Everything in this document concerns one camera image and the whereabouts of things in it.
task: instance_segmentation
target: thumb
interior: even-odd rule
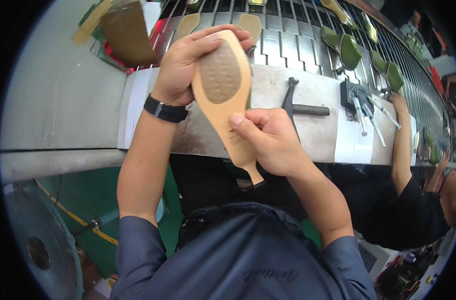
[[[250,144],[256,145],[263,138],[263,133],[256,125],[239,114],[231,116],[231,124],[236,133],[247,140]]]
[[[198,39],[185,48],[186,58],[190,62],[194,62],[201,55],[215,50],[220,45],[220,35],[217,33]]]

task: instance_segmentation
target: beige insole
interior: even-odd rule
[[[256,185],[264,180],[256,169],[256,153],[230,122],[234,113],[245,115],[251,88],[248,60],[233,31],[217,34],[223,43],[200,57],[191,87],[201,110],[225,144],[233,165],[247,171]]]
[[[193,32],[193,30],[195,30],[196,27],[198,27],[200,24],[200,19],[200,13],[192,13],[184,16],[179,23],[178,30],[176,31],[178,34],[178,39],[184,38]]]
[[[239,17],[238,27],[241,30],[249,31],[249,37],[253,41],[253,45],[256,46],[261,34],[260,18],[257,15],[244,13]]]

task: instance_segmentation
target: fingernail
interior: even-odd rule
[[[233,124],[234,127],[238,127],[240,125],[240,123],[243,122],[244,119],[245,119],[245,117],[243,117],[240,114],[233,114],[231,116],[231,123]]]
[[[219,34],[213,34],[213,35],[210,35],[210,36],[208,37],[208,41],[209,41],[210,43],[214,43],[214,42],[216,42],[217,40],[219,40],[220,38],[221,38],[221,36],[220,36]]]

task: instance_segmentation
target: hammer head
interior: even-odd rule
[[[290,87],[294,87],[298,84],[299,80],[295,77],[288,78],[288,83]]]

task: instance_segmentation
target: green floor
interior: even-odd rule
[[[118,208],[116,200],[116,184],[119,167],[109,167],[93,171],[85,171],[63,176],[52,176],[38,179],[39,183],[70,212],[87,223]],[[174,253],[178,241],[178,230],[183,215],[179,205],[178,191],[171,168],[166,173],[163,191],[167,211],[159,222],[161,237],[166,246],[167,256]],[[58,209],[64,222],[71,232],[82,226],[68,214]],[[118,239],[119,219],[106,224],[103,233]],[[311,238],[320,247],[320,237],[309,222],[303,222],[305,236]],[[76,238],[76,245],[84,249],[90,259],[96,264],[101,275],[107,278],[116,271],[116,246],[92,231]]]

